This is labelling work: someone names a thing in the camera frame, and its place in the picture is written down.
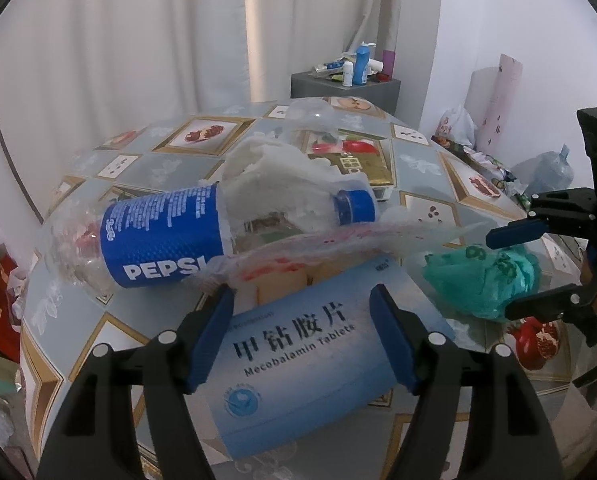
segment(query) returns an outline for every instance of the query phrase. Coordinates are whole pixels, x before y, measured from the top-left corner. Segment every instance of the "blue bottle label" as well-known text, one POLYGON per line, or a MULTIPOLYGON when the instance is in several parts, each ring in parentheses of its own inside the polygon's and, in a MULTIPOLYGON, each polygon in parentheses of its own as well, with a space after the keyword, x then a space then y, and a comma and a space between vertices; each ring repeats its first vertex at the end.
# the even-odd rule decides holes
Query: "blue bottle label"
POLYGON ((102 256, 123 287, 182 280, 230 247, 217 184, 118 202, 101 223, 102 256))

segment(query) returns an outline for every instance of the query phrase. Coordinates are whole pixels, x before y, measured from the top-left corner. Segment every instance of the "green plastic bag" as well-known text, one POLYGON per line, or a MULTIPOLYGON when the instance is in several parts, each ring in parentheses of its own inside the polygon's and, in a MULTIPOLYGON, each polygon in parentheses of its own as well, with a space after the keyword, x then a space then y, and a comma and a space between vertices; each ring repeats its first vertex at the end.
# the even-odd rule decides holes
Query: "green plastic bag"
POLYGON ((512 298, 539 290, 541 266, 524 246, 492 251, 480 245, 428 254, 423 276, 463 314, 505 320, 512 298))

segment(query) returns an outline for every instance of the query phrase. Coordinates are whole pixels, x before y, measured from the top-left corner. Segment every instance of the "patterned tablecloth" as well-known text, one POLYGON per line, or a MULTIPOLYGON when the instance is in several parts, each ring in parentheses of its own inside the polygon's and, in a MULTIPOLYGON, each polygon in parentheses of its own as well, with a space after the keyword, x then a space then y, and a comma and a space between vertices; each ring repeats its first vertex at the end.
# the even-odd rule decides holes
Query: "patterned tablecloth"
MULTIPOLYGON (((70 162, 48 214, 59 214, 78 203, 123 200, 190 187, 199 179, 216 179, 225 156, 240 140, 255 132, 278 136, 288 103, 236 105, 162 121, 114 137, 70 162)), ((492 197, 492 190, 484 187, 468 166, 396 118, 362 100, 332 98, 331 104, 336 110, 337 127, 343 133, 373 140, 381 147, 391 172, 388 180, 396 187, 382 206, 405 205, 408 215, 421 221, 460 226, 483 222, 479 229, 456 240, 456 247, 484 244, 491 228, 525 216, 504 195, 492 197)), ((390 188, 384 186, 382 192, 389 193, 390 188)), ((38 260, 43 259, 48 241, 46 222, 37 243, 38 260)), ((575 263, 551 238, 528 244, 528 250, 540 259, 542 288, 572 282, 578 276, 575 263)), ((425 292, 438 300, 429 288, 425 292)), ((37 264, 26 298, 21 354, 26 417, 37 454, 71 381, 96 344, 107 342, 115 349, 143 345, 162 330, 176 328, 199 301, 200 293, 191 297, 190 289, 182 285, 122 290, 112 297, 92 298, 82 288, 62 283, 45 264, 37 264)), ((504 340, 514 348, 514 339, 507 335, 508 326, 458 316, 440 301, 437 304, 451 318, 464 346, 485 350, 504 340)), ((541 370, 528 371, 550 419, 563 405, 581 346, 576 330, 565 326, 560 329, 557 357, 541 370)), ((469 396, 464 388, 443 478, 456 476, 466 436, 469 396)), ((134 389, 132 398, 144 468, 157 478, 139 388, 134 389)), ((194 396, 189 401, 192 405, 194 396)), ((206 438, 205 449, 219 479, 383 478, 415 405, 416 398, 397 387, 335 424, 250 459, 226 460, 220 446, 210 438, 206 438)))

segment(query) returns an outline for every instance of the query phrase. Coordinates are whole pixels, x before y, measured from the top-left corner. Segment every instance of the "blue bottle cap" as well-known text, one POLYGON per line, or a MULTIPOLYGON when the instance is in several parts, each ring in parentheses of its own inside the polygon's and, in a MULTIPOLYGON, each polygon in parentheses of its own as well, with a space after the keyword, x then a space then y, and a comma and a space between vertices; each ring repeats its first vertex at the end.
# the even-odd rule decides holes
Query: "blue bottle cap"
POLYGON ((376 220, 374 201, 370 193, 365 190, 345 191, 341 189, 334 200, 341 225, 376 220))

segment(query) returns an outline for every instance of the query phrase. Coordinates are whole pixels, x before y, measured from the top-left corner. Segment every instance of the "metal screw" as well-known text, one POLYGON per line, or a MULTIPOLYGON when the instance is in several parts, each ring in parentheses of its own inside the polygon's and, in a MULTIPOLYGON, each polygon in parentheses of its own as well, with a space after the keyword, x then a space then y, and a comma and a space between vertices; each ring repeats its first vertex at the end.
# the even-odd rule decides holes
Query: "metal screw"
POLYGON ((503 344, 496 345, 495 352, 499 354, 501 357, 509 357, 510 355, 512 355, 512 350, 510 350, 510 347, 508 345, 503 344))
POLYGON ((158 335, 158 342, 163 345, 169 345, 176 341, 176 332, 174 330, 165 330, 158 335))
POLYGON ((443 346, 445 344, 445 336, 440 332, 432 332, 428 337, 428 341, 436 346, 443 346))
POLYGON ((92 354, 94 354, 94 357, 103 357, 105 354, 107 354, 108 351, 109 347, 105 343, 101 343, 94 347, 94 350, 92 350, 92 354))

